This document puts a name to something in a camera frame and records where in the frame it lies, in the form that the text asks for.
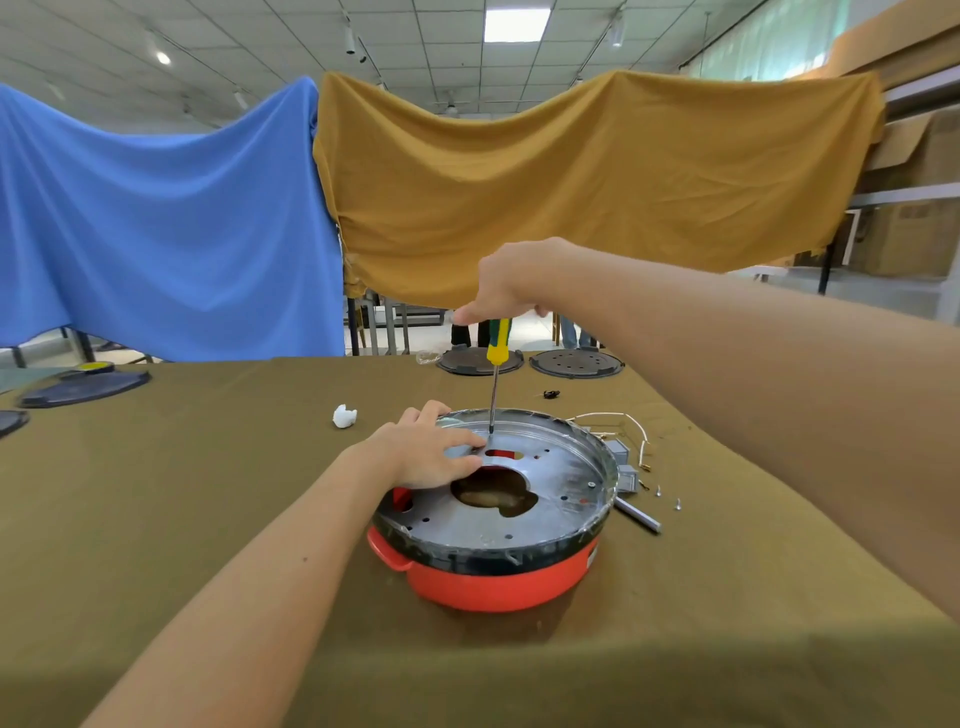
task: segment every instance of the ceiling light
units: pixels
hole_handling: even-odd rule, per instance
[[[50,89],[50,93],[57,97],[58,101],[66,101],[66,96],[63,95],[63,92],[60,90],[60,87],[52,81],[47,82],[47,88]]]
[[[353,37],[353,29],[347,25],[347,29],[344,31],[344,46],[347,51],[348,56],[352,56],[357,52],[357,41]]]
[[[487,11],[485,43],[536,43],[543,37],[549,8],[503,8]]]
[[[607,40],[610,41],[610,45],[614,48],[621,47],[623,45],[623,34],[626,31],[627,21],[623,19],[623,12],[618,12],[613,18],[610,30],[607,32]]]

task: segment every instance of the forearm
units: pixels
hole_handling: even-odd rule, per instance
[[[346,450],[154,639],[88,728],[279,725],[391,475]]]
[[[960,618],[956,330],[580,248],[547,259],[537,303]]]

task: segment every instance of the yellow object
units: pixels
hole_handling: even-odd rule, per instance
[[[490,122],[327,73],[314,159],[347,279],[451,308],[476,293],[477,261],[515,240],[714,272],[823,248],[882,115],[872,76],[615,71]]]
[[[490,345],[487,347],[487,361],[500,366],[510,357],[507,341],[510,339],[510,319],[490,321]]]

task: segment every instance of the table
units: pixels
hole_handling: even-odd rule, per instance
[[[337,452],[408,404],[490,397],[412,356],[151,371],[0,440],[0,725],[76,725]],[[633,502],[663,534],[612,513],[577,588],[500,616],[419,600],[360,543],[287,725],[955,725],[956,625],[636,374],[499,386],[503,406],[637,417],[663,497]]]

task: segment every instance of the finger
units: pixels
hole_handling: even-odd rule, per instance
[[[449,464],[447,474],[452,483],[454,480],[467,477],[480,470],[480,466],[483,465],[483,458],[480,455],[464,455],[464,457],[448,458],[447,463]]]
[[[397,421],[398,425],[412,425],[420,416],[420,411],[416,407],[407,407],[403,410],[403,415]]]
[[[435,425],[437,423],[437,418],[441,415],[445,415],[449,411],[450,408],[447,407],[443,402],[431,400],[423,406],[423,409],[420,411],[420,416],[417,418],[417,422],[425,425]]]
[[[481,316],[476,301],[471,301],[467,305],[462,305],[453,312],[453,323],[458,327],[469,326],[470,324],[479,324],[486,317]]]
[[[456,448],[458,445],[469,445],[472,448],[482,448],[487,440],[473,430],[465,427],[449,427],[444,440],[444,449]]]

